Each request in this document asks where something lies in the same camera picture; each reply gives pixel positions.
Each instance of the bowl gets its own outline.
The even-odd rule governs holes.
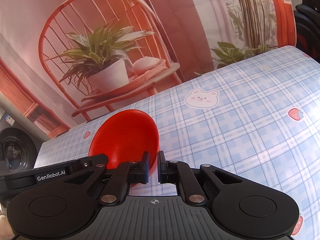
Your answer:
[[[147,113],[129,109],[107,119],[93,137],[89,156],[104,153],[109,157],[107,169],[122,162],[138,162],[143,152],[150,154],[149,169],[159,151],[159,132],[156,123]]]

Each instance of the table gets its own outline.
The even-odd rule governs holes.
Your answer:
[[[219,92],[217,105],[188,106],[185,98],[197,88]],[[294,238],[320,238],[320,64],[308,55],[291,46],[275,49],[83,123],[44,143],[35,167],[87,156],[100,125],[130,108],[155,120],[167,160],[197,168],[209,163],[287,193],[303,217]],[[176,191],[158,184],[155,172],[131,194]]]

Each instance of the gray gripper base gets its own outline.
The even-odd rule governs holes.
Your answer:
[[[94,222],[65,240],[243,240],[218,227],[205,208],[179,196],[128,196],[123,204],[104,207]],[[16,240],[27,240],[18,237]],[[279,240],[290,240],[282,237]]]

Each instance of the bear sticker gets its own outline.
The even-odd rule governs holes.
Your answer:
[[[196,88],[185,98],[185,103],[200,109],[213,108],[218,104],[218,96],[219,92],[216,90],[202,91],[202,89]]]

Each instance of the orange chair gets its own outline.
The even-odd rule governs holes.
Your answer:
[[[61,83],[59,80],[71,67],[59,56],[66,49],[75,46],[68,40],[66,33],[84,34],[84,28],[92,31],[108,21],[121,20],[124,26],[133,26],[134,31],[153,31],[154,34],[136,41],[134,53],[128,53],[129,60],[135,62],[144,56],[165,60],[166,68],[160,73],[146,75],[126,88],[119,88],[111,93],[102,93],[92,88],[87,80],[83,80],[78,88],[78,77],[69,78]],[[110,112],[115,109],[110,105],[131,98],[146,91],[148,95],[157,93],[155,84],[170,77],[174,85],[181,84],[176,71],[179,63],[174,63],[160,35],[161,23],[144,0],[67,0],[52,13],[44,25],[39,39],[40,62],[52,81],[63,95],[76,108],[72,116],[82,114],[90,120],[87,112],[105,106]]]

